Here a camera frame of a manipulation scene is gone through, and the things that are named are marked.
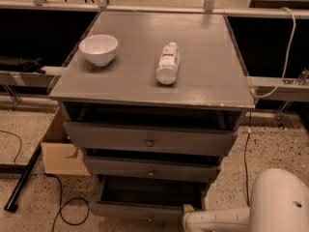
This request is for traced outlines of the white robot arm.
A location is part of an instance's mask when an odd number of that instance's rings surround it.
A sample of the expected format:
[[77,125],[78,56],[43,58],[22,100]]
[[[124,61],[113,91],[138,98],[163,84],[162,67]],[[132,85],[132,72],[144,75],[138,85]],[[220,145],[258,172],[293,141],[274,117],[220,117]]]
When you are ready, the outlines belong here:
[[309,188],[279,168],[255,180],[249,207],[183,214],[184,232],[309,232]]

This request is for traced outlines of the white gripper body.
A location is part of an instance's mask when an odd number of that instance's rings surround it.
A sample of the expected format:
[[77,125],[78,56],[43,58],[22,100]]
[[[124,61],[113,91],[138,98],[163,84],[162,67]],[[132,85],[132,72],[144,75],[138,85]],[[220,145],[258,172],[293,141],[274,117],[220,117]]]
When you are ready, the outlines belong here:
[[205,227],[205,212],[185,212],[183,214],[183,230],[184,232],[208,232]]

